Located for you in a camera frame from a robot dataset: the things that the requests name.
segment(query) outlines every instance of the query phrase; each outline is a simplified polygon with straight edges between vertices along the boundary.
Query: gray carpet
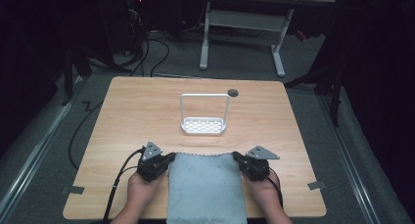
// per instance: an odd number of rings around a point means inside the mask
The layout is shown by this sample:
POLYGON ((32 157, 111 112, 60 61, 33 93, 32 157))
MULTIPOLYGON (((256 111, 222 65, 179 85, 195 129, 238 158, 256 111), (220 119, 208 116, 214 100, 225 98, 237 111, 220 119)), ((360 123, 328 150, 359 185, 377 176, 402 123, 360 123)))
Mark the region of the gray carpet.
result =
MULTIPOLYGON (((279 80, 287 82, 308 72, 324 38, 312 38, 305 42, 295 37, 287 37, 281 50, 287 76, 276 76, 272 58, 267 46, 253 43, 242 44, 244 36, 231 40, 210 43, 209 67, 199 70, 201 38, 177 39, 165 36, 161 41, 169 46, 169 55, 155 70, 156 75, 174 74, 208 78, 279 80)), ((166 54, 166 48, 150 42, 150 52, 144 64, 145 73, 166 54)), ((121 63, 126 58, 117 56, 121 63)), ((90 220, 66 220, 63 209, 68 195, 62 194, 65 185, 71 185, 76 171, 68 156, 69 141, 78 124, 88 114, 83 101, 90 101, 93 108, 104 98, 113 76, 119 75, 110 70, 95 69, 79 95, 72 101, 72 108, 59 127, 51 148, 41 166, 24 192, 10 223, 90 223, 90 220)), ((308 151, 317 180, 324 181, 327 188, 322 195, 327 206, 327 214, 321 218, 294 218, 295 223, 366 223, 359 203, 346 176, 345 168, 336 147, 330 122, 325 118, 313 91, 307 85, 289 89, 289 98, 299 124, 300 132, 308 151)), ((59 108, 62 97, 57 95, 48 107, 28 126, 13 148, 2 158, 0 175, 1 194, 5 195, 34 142, 41 138, 53 112, 59 108)), ((373 157, 365 141, 358 122, 346 99, 342 95, 340 107, 340 130, 350 150, 357 170, 370 194, 381 223, 411 223, 379 163, 373 157)), ((79 164, 99 111, 93 112, 80 128, 72 144, 74 162, 79 164)))

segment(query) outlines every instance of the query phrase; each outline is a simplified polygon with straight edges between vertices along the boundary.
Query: towel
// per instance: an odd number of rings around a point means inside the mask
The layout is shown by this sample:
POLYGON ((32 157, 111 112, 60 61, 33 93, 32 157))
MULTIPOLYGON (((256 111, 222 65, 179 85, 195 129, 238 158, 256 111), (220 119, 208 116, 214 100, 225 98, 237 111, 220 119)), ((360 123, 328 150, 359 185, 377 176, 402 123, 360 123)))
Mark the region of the towel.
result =
POLYGON ((246 224, 241 173, 231 154, 177 154, 169 168, 167 224, 246 224))

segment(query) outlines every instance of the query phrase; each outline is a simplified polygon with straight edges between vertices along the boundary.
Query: metal strip on floor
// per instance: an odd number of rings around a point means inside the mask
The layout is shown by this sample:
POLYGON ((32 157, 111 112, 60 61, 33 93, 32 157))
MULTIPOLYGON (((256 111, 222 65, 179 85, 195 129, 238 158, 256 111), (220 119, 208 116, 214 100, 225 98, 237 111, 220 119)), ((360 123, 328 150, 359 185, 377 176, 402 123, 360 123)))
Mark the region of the metal strip on floor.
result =
MULTIPOLYGON (((86 80, 80 77, 78 77, 75 80, 73 99, 80 92, 85 82, 86 80)), ((45 158, 46 154, 48 153, 55 132, 61 124, 62 120, 67 115, 68 111, 70 110, 70 107, 71 102, 68 102, 66 106, 61 108, 61 110, 57 114, 57 117, 46 131, 45 135, 42 137, 40 142, 37 143, 33 151, 30 153, 27 161, 24 163, 15 181, 10 186, 9 191, 6 193, 5 197, 0 202, 0 223, 7 223, 9 218, 12 216, 12 213, 18 205, 21 197, 23 196, 24 191, 26 190, 31 179, 35 175, 40 164, 42 163, 43 158, 45 158)))
POLYGON ((341 130, 333 124, 333 121, 330 117, 330 105, 328 100, 324 96, 316 96, 317 100, 323 109, 324 115, 326 116, 327 121, 330 124, 333 135, 337 141, 337 148, 341 156, 342 164, 345 167, 345 171, 350 181, 351 188, 356 195, 356 199, 360 205, 363 216, 366 219, 366 223, 377 224, 381 223, 372 202, 370 201, 369 194, 367 193, 366 187, 363 184, 356 167, 354 166, 353 160, 348 152, 346 143, 342 137, 341 130))

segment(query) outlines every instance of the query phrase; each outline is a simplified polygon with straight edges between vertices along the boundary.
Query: desk leg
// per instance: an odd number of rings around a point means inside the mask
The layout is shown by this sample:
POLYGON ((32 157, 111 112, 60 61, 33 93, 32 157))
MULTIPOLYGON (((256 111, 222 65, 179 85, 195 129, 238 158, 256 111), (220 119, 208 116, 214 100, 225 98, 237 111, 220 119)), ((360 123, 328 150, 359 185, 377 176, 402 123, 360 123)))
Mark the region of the desk leg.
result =
POLYGON ((280 31, 280 36, 278 37, 277 44, 271 45, 271 52, 272 56, 274 57, 274 64, 275 68, 277 69, 277 75, 280 77, 285 76, 283 63, 281 62, 281 56, 280 56, 280 48, 283 44, 284 37, 287 33, 288 26, 290 25, 291 17, 293 16, 294 10, 291 9, 288 11, 287 16, 284 19, 283 26, 280 31))
POLYGON ((205 36, 202 44, 201 65, 200 69, 208 68, 208 27, 210 24, 210 2, 207 2, 207 11, 205 15, 205 36))

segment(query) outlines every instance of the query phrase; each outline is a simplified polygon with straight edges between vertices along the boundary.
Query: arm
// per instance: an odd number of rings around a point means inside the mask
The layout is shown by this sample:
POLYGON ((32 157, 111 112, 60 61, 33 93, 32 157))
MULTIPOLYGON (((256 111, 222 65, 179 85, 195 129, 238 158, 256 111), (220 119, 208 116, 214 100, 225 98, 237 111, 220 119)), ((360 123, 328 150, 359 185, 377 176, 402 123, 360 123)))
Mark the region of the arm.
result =
POLYGON ((165 173, 158 179, 147 182, 138 173, 128 179, 127 202, 122 211, 111 222, 112 224, 137 224, 144 208, 153 199, 165 173))
MULTIPOLYGON (((290 217, 282 208, 278 193, 274 186, 268 181, 252 182, 243 174, 245 181, 250 185, 254 199, 265 213, 266 222, 268 224, 292 224, 290 217)), ((275 184, 280 185, 277 176, 270 173, 268 176, 275 184)))

